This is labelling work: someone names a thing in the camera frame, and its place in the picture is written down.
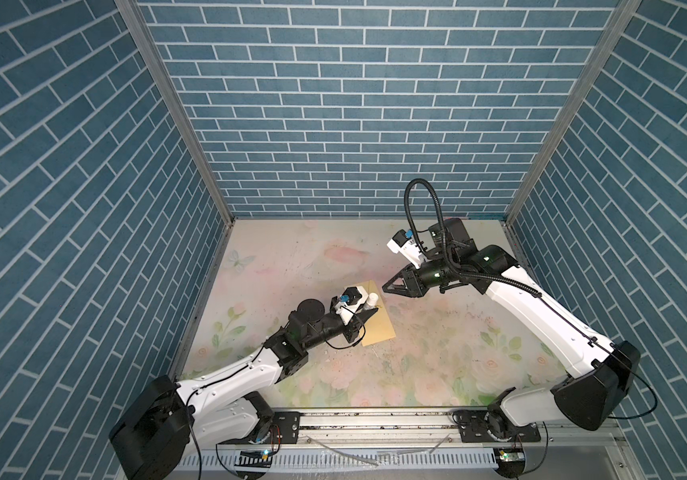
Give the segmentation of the yellow envelope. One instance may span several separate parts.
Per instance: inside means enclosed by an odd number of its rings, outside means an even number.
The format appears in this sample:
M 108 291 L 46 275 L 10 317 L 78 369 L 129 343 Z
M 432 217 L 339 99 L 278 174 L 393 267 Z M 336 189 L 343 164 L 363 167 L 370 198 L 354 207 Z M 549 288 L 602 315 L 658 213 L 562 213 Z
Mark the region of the yellow envelope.
M 397 337 L 397 332 L 395 332 L 393 322 L 391 322 L 391 318 L 389 318 L 389 312 L 387 312 L 387 306 L 385 306 L 381 288 L 377 286 L 375 280 L 365 281 L 363 287 L 368 294 L 375 293 L 379 296 L 379 300 L 377 300 L 377 304 L 375 304 L 375 306 L 379 308 L 379 311 L 365 323 L 367 332 L 365 332 L 365 339 L 363 339 L 361 344 L 363 344 L 363 346 L 371 346 L 395 339 L 395 337 Z

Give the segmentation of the white glue stick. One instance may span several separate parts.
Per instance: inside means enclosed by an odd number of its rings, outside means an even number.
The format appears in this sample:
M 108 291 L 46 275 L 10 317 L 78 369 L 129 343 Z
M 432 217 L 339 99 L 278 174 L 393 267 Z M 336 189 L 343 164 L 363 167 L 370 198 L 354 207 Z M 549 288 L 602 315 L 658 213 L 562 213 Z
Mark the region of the white glue stick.
M 369 293 L 369 295 L 367 295 L 367 301 L 365 301 L 365 309 L 371 310 L 377 308 L 377 302 L 379 302 L 379 296 L 376 293 Z

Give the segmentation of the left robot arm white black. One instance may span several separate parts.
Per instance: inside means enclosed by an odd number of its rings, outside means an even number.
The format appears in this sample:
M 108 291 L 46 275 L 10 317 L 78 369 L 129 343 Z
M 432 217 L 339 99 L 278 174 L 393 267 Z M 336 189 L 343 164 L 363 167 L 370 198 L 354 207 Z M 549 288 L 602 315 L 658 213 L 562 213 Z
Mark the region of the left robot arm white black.
M 377 302 L 377 294 L 354 287 L 330 306 L 304 300 L 249 356 L 194 379 L 149 382 L 108 434 L 126 478 L 163 479 L 204 444 L 267 436 L 273 412 L 260 390 L 295 374 L 311 349 L 339 335 L 359 345 Z

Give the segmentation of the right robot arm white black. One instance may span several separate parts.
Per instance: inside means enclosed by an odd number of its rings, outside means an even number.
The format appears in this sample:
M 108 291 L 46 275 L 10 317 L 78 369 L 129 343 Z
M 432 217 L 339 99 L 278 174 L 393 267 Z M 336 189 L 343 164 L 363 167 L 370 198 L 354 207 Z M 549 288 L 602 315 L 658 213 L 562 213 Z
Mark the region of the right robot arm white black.
M 433 288 L 447 292 L 471 286 L 511 312 L 561 362 L 565 377 L 551 385 L 509 388 L 487 408 L 491 436 L 507 441 L 537 422 L 567 420 L 595 431 L 627 397 L 641 361 L 631 342 L 612 342 L 553 299 L 507 250 L 479 248 L 459 218 L 429 227 L 433 247 L 401 229 L 387 247 L 407 266 L 383 285 L 383 292 L 421 298 Z

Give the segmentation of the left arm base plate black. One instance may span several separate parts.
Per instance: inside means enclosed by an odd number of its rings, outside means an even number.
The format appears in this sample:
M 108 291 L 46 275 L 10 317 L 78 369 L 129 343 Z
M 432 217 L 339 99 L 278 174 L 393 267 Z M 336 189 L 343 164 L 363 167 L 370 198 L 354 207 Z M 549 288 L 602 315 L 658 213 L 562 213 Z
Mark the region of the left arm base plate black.
M 279 411 L 273 414 L 273 418 L 259 418 L 255 428 L 247 436 L 226 440 L 230 445 L 268 445 L 297 444 L 300 430 L 301 414 L 298 411 Z

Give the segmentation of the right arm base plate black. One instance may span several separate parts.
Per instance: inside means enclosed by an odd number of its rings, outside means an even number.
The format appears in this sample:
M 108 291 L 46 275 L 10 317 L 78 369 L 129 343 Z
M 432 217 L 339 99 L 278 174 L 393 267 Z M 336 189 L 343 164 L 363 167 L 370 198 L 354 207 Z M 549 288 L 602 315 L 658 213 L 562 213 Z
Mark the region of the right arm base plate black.
M 461 409 L 451 412 L 451 421 L 463 443 L 539 443 L 541 432 L 535 424 L 517 427 L 486 409 Z

